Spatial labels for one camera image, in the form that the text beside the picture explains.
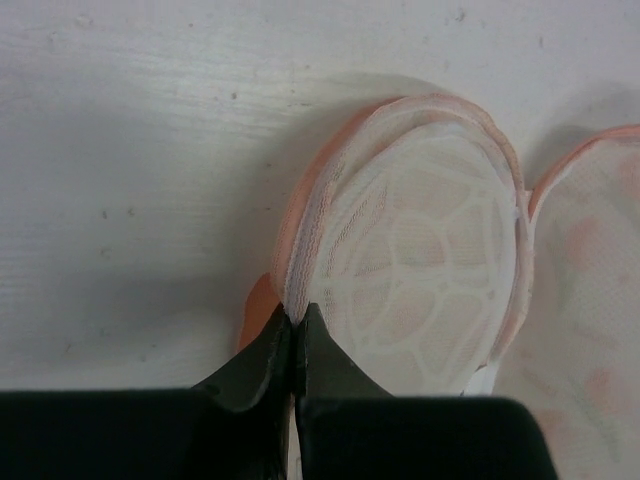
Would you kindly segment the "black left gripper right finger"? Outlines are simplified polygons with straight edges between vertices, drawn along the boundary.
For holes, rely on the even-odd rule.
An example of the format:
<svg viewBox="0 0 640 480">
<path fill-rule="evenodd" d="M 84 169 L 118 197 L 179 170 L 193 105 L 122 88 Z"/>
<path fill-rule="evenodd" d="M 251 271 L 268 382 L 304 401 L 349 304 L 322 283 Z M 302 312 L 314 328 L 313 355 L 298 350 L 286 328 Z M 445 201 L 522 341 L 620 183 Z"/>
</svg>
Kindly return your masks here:
<svg viewBox="0 0 640 480">
<path fill-rule="evenodd" d="M 316 304 L 296 330 L 306 479 L 555 479 L 531 413 L 505 398 L 396 397 L 337 345 Z"/>
</svg>

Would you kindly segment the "floral mesh laundry bag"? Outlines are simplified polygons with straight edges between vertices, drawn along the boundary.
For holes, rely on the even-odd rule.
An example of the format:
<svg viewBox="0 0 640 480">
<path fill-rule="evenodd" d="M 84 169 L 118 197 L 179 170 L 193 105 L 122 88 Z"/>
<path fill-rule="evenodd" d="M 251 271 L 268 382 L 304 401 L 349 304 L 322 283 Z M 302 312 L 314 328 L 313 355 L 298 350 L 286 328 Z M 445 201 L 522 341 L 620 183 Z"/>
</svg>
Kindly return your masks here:
<svg viewBox="0 0 640 480">
<path fill-rule="evenodd" d="M 360 110 L 319 151 L 245 304 L 317 304 L 393 394 L 481 390 L 540 423 L 563 479 L 639 475 L 639 129 L 596 134 L 532 188 L 463 99 Z"/>
</svg>

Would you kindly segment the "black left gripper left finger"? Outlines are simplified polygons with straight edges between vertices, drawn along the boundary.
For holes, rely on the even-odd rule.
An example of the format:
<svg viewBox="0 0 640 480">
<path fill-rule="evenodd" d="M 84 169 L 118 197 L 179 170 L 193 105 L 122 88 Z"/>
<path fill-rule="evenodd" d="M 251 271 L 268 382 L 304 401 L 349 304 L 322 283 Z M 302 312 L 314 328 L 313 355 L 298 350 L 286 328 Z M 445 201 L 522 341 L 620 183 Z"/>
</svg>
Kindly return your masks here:
<svg viewBox="0 0 640 480">
<path fill-rule="evenodd" d="M 292 325 L 190 388 L 4 391 L 4 479 L 283 479 Z"/>
</svg>

